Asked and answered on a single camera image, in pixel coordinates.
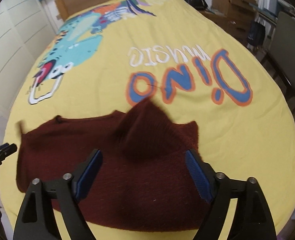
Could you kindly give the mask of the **dark red knit sweater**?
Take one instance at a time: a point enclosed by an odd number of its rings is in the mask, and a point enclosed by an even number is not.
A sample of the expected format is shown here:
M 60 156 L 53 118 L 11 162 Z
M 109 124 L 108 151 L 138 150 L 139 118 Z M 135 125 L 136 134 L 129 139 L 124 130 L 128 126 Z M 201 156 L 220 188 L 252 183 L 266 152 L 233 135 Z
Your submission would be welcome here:
M 17 187 L 25 192 L 35 178 L 58 179 L 97 148 L 102 167 L 80 202 L 86 221 L 131 231 L 194 230 L 209 210 L 185 164 L 198 139 L 196 122 L 174 124 L 148 99 L 127 113 L 56 116 L 22 134 Z

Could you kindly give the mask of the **white wardrobe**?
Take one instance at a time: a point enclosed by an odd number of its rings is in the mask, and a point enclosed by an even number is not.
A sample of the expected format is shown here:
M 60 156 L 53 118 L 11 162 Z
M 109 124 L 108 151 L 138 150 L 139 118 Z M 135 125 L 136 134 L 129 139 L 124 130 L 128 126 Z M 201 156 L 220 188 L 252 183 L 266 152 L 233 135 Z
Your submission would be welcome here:
M 54 37 L 38 0 L 0 2 L 0 104 L 7 107 Z

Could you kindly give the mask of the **yellow dinosaur print bedspread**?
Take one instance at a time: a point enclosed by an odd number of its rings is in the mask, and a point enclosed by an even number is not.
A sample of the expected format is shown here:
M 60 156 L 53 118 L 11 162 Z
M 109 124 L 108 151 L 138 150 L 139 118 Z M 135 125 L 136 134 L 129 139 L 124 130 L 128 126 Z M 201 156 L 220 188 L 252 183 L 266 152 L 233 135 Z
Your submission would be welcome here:
M 32 130 L 65 118 L 126 112 L 151 97 L 177 124 L 195 121 L 201 156 L 233 179 L 256 177 L 281 232 L 295 209 L 295 122 L 284 96 L 237 40 L 183 0 L 111 0 L 77 19 L 59 63 L 41 54 L 12 105 Z

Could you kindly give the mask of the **grey chair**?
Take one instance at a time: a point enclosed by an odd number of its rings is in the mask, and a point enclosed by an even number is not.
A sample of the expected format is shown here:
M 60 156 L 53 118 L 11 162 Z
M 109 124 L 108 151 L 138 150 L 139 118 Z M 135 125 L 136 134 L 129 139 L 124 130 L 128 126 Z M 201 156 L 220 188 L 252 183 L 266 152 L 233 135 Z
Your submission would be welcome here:
M 271 45 L 260 63 L 268 62 L 286 86 L 286 101 L 295 98 L 295 18 L 285 12 L 278 20 Z

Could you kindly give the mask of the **dark blue hanging bag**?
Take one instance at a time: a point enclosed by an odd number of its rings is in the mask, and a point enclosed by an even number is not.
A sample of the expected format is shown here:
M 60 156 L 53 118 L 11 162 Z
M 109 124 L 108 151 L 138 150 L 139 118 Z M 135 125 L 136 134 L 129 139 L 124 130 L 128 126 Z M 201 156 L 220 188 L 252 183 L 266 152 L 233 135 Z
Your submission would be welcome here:
M 265 27 L 256 21 L 251 21 L 250 31 L 247 35 L 247 42 L 254 46 L 261 46 L 265 38 Z

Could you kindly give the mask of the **brown wooden drawer cabinet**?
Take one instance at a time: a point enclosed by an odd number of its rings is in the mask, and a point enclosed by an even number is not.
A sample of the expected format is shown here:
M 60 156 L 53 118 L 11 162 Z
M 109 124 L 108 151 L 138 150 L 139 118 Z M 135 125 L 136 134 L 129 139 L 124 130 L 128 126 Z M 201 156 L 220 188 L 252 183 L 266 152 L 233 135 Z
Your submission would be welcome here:
M 252 4 L 257 5 L 255 0 L 212 0 L 212 9 L 226 17 L 226 32 L 244 46 L 256 16 Z

